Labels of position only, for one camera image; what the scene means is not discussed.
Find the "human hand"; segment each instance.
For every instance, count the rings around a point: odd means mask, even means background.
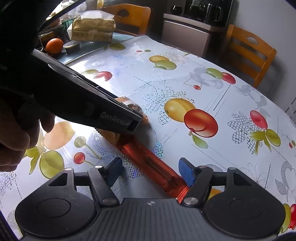
[[[46,132],[53,129],[54,118],[52,113],[47,112],[45,117],[40,119],[42,128]],[[36,145],[39,130],[39,121],[29,130],[22,130],[10,106],[0,98],[0,172],[12,172],[17,168],[26,149]]]

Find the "small round container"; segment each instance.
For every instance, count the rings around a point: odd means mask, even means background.
[[[67,54],[72,54],[72,53],[75,53],[80,50],[80,44],[78,41],[73,40],[68,43],[65,43],[64,48],[65,48]]]

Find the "wooden chair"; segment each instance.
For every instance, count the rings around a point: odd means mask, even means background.
[[[254,43],[254,41],[251,42],[248,37],[251,37],[250,40],[252,40],[252,38],[255,39],[256,43]],[[243,47],[242,45],[233,42],[232,40],[234,39],[239,40],[243,45],[245,44],[247,46]],[[257,69],[260,70],[255,70],[254,67],[251,67],[249,64],[238,58],[230,56],[229,54],[227,55],[227,53],[226,57],[223,58],[236,69],[253,78],[254,88],[258,87],[276,55],[276,50],[265,43],[261,38],[232,24],[228,27],[223,49],[224,53],[226,53],[226,51],[228,51],[228,53],[233,51],[258,66]]]
[[[118,15],[123,10],[125,12],[126,11],[128,12],[128,16],[121,17]],[[138,34],[133,34],[133,33],[122,31],[122,30],[116,30],[116,32],[119,32],[122,34],[129,34],[133,36],[146,34],[150,13],[151,13],[150,8],[140,7],[132,4],[118,4],[114,6],[104,7],[102,8],[102,11],[113,14],[114,20],[116,23],[122,23],[126,25],[139,27]]]

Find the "screw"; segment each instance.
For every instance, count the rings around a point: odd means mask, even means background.
[[[187,205],[194,205],[198,203],[198,199],[195,197],[187,197],[184,199],[184,203]]]
[[[117,203],[117,200],[113,197],[106,197],[102,200],[102,203],[106,206],[113,206]]]

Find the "blue table surface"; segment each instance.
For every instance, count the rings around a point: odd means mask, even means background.
[[[126,35],[126,34],[119,34],[119,33],[113,33],[113,38],[111,42],[89,42],[89,41],[79,41],[80,42],[80,50],[72,53],[72,54],[67,54],[63,53],[59,55],[56,60],[60,61],[63,64],[66,64],[67,62],[76,59],[86,53],[89,53],[93,50],[102,48],[106,45],[112,44],[112,43],[117,43],[121,42],[127,39],[131,39],[133,36],[131,35]]]

